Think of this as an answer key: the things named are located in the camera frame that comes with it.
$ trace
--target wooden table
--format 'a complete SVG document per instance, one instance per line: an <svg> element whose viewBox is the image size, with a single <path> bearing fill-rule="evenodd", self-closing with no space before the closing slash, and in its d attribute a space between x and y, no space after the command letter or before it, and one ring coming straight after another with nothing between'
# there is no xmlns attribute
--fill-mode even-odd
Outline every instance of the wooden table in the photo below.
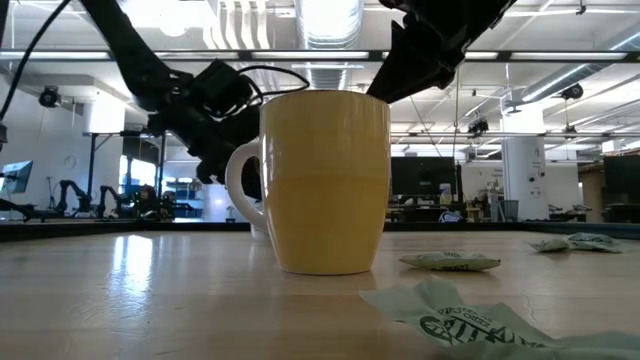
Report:
<svg viewBox="0 0 640 360"><path fill-rule="evenodd" d="M428 276L401 254L502 258L487 273L439 273L470 303L505 302L551 336L640 334L640 255L539 255L514 232L385 234L373 270L313 277L278 269L246 233L138 233L0 244L2 359L442 359L362 289Z"/></svg>

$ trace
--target ventilation duct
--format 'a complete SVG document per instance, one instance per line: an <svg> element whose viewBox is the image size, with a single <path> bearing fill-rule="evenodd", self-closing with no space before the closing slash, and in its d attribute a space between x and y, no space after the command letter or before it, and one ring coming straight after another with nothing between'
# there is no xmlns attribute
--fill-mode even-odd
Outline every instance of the ventilation duct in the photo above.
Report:
<svg viewBox="0 0 640 360"><path fill-rule="evenodd" d="M304 48L353 48L360 34L363 12L364 0L296 0L298 31ZM332 65L334 68L331 69L314 67L307 70L312 88L344 90L347 87L347 64Z"/></svg>
<svg viewBox="0 0 640 360"><path fill-rule="evenodd" d="M616 35L602 46L601 50L638 51L640 49L640 23ZM521 94L521 101L514 99L514 105L533 103L555 95L589 76L596 74L611 64L567 65L541 81L527 87Z"/></svg>

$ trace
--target ceiling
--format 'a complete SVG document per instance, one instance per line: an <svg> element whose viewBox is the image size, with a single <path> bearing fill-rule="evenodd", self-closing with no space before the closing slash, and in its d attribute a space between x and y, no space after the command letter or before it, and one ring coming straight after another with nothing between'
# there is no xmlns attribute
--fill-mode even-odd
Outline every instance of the ceiling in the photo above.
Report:
<svg viewBox="0 0 640 360"><path fill-rule="evenodd" d="M151 0L137 0L135 2L151 3ZM520 0L510 10L513 17L505 17L495 29L483 34L471 46L471 49L601 50L601 44L604 41L623 30L631 26L638 26L640 29L640 16L638 15L640 14L640 2L638 0L586 0L585 2L588 9L629 13L590 13L588 11L581 16L575 14L520 16L526 12L539 11L543 5L549 5L544 11L558 11L577 9L579 3L578 0ZM3 41L4 48L12 46L16 49L25 48L56 3L57 1L49 0L21 0L20 3L12 1L13 21L8 22ZM200 7L208 5L205 1L192 0L181 2L177 6L182 9L180 10L183 12L182 15L163 21L182 21L187 17L187 25L185 26L198 24L202 20ZM272 48L300 48L293 9L294 2L292 0L269 0L267 2L267 37ZM39 48L105 49L106 44L100 34L83 19L83 14L78 13L77 10L81 10L80 5L61 14L40 41ZM167 10L172 14L180 13L180 11L175 8ZM202 40L201 27L191 27L182 36L170 37L165 35L158 28L158 25L150 26L144 19L136 20L137 15L130 15L134 25L138 25L137 28L142 37L154 50L207 49ZM238 21L236 21L238 38L240 38L239 16L240 14L238 14ZM388 11L375 0L365 0L361 34L356 47L359 49L389 49L390 22L391 20L401 21L401 18L402 13ZM291 68L293 64L295 63L278 63L278 66ZM351 70L349 74L349 87L353 90L356 90L358 85L363 84L366 87L370 84L380 67L379 63L352 64L358 67ZM178 70L197 73L202 71L207 64L181 62L169 63L169 65ZM486 96L491 96L507 86L511 88L527 87L562 67L563 64L540 63L518 63L508 67L505 64L464 64L459 71L459 87L457 86L458 81L454 81L444 90L430 89L416 94L412 99L404 99L395 103L392 107L394 122L392 131L404 132L411 129L424 129L425 126L431 131L453 131L452 125L455 119L460 119L459 126L462 131L466 131L466 124L471 119L463 118L463 116L485 101ZM124 96L128 96L127 88L114 63L33 62L27 66L26 72L29 77L36 78L43 75L88 75L121 92ZM585 90L583 99L638 74L640 74L640 67L637 64L610 66L580 82ZM286 75L277 75L274 80L281 87L295 86L296 84L294 79ZM573 122L597 114L606 114L617 106L638 99L640 99L640 81L630 81L625 86L582 102L567 112L562 111L565 104L561 100L547 99L543 101L545 127L550 130L561 128L567 120ZM492 101L491 106L483 108L482 116L487 118L492 130L499 130L502 116L499 101ZM142 116L129 116L127 121L140 122L143 118ZM606 131L636 122L640 125L640 107L624 116L594 122L580 130ZM585 143L597 144L599 140L592 139Z"/></svg>

